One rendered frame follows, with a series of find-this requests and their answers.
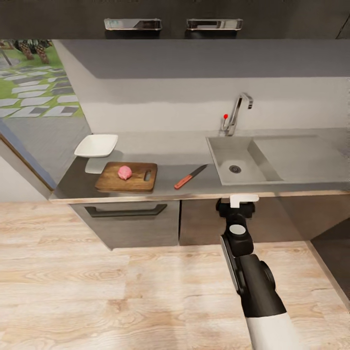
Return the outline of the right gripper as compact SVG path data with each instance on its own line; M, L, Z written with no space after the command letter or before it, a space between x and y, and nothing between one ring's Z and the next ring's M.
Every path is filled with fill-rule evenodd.
M251 201L249 201L251 202ZM222 203L222 198L220 198L215 204L216 210L219 211L220 217L228 219L230 214L240 215L245 218L252 218L252 212L255 212L255 205L253 202L241 202L240 208L231 208L230 203Z

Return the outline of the vidalia onion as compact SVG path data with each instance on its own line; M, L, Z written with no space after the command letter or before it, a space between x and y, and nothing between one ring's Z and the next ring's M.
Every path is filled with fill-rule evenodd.
M131 176L130 168L128 168L127 166L120 167L118 175L123 180L128 179Z

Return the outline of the bowl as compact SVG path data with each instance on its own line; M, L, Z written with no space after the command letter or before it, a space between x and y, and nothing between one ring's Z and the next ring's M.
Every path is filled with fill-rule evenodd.
M115 135L92 134L78 145L74 154L85 158L106 158L114 151L117 140Z

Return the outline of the parer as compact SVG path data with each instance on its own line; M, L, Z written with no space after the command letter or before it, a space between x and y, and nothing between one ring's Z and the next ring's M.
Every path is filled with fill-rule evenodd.
M181 186L183 186L186 182L188 182L190 179L192 179L193 176L195 176L198 172L200 172L202 169L204 169L207 165L203 165L196 169L194 172L192 172L190 175L187 175L185 178L183 178L181 181L179 181L177 184L174 185L176 189L179 189Z

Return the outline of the cutting board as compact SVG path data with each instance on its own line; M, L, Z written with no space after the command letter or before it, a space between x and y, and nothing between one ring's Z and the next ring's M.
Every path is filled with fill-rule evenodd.
M122 166L130 168L131 176L123 180L118 175ZM95 187L101 191L151 192L154 189L158 165L156 163L108 162ZM151 172L145 181L147 172Z

